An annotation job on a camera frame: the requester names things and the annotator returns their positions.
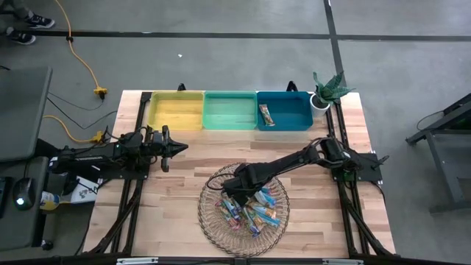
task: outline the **wooden table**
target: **wooden table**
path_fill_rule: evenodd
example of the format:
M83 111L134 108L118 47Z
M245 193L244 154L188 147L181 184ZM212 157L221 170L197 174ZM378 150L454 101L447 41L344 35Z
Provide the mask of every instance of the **wooden table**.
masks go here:
M113 129L114 135L132 132L142 91L123 91ZM358 152L371 149L360 96L342 98L350 146ZM337 117L333 111L336 128ZM170 136L189 148L170 160L170 172L160 163L151 167L144 182L133 255L227 256L204 236L198 223L197 203L203 185L212 173L236 162L269 162L302 149L311 139L327 135L325 116L314 119L305 132L172 131ZM347 257L339 193L330 171L304 166L279 176L286 187L291 214L286 233L275 248L261 257ZM123 180L113 180L99 190L84 251L95 247L116 220ZM371 183L359 183L365 222L386 249L394 252L383 198ZM360 251L358 229L352 220L355 245ZM124 226L121 247L127 226Z

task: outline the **yellow plug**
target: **yellow plug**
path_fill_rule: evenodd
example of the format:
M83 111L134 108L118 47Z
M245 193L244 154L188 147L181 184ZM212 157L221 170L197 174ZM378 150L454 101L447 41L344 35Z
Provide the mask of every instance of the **yellow plug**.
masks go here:
M108 89L97 86L93 92L100 96L100 99L105 100L105 95L108 93Z
M104 136L103 132L98 131L98 132L96 132L96 135L90 139L90 142L99 143L99 142L103 141L103 136Z

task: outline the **gray floor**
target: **gray floor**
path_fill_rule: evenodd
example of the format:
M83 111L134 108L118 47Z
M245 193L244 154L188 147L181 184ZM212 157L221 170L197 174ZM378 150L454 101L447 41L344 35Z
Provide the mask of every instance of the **gray floor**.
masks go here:
M321 0L62 0L72 27L139 32L328 33ZM28 1L37 13L65 21L53 1ZM471 2L466 0L331 0L337 32L363 35L471 35ZM431 216L431 206L447 202L445 186L425 143L404 139L423 116L470 92L471 43L341 41L348 85L361 93L374 149L391 158L383 166L384 190L397 253L405 257L469 263L471 212ZM60 103L81 124L115 110L124 89L282 90L294 80L312 91L311 72L330 78L335 67L328 40L75 38L76 51L109 89L104 107L85 112ZM93 81L64 38L39 38L34 46L0 40L2 65L49 65L51 91L93 107ZM60 114L47 105L48 114ZM89 138L114 116L81 130ZM77 146L60 125L45 120L41 138L56 146ZM64 209L48 218L51 252L0 252L0 259L73 254L83 237L90 206ZM81 233L70 227L81 227Z

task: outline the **person's foot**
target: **person's foot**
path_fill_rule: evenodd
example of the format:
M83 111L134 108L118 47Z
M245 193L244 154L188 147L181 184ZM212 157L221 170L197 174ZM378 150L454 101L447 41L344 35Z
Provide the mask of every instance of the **person's foot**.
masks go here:
M29 11L29 15L24 19L31 29L50 29L56 23L50 18L44 18Z
M36 41L36 37L34 35L21 33L11 27L7 29L7 38L9 38L12 42L21 45L33 44Z

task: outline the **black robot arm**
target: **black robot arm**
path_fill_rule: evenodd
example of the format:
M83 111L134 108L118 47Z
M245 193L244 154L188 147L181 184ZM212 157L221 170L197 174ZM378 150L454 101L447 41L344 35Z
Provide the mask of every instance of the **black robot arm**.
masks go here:
M273 177L309 164L328 169L356 169L356 163L348 151L335 138L318 138L302 150L270 163L242 164L234 171L234 178L222 184L223 191L234 198L239 205L245 205L255 192Z
M84 149L69 149L66 146L51 159L49 169L57 174L75 173L90 180L132 179L161 157L160 167L168 172L168 159L187 149L188 145L173 141L167 126L162 127L162 132L145 127L141 129L146 129L145 138L140 130L136 130L121 135L116 142L105 146Z

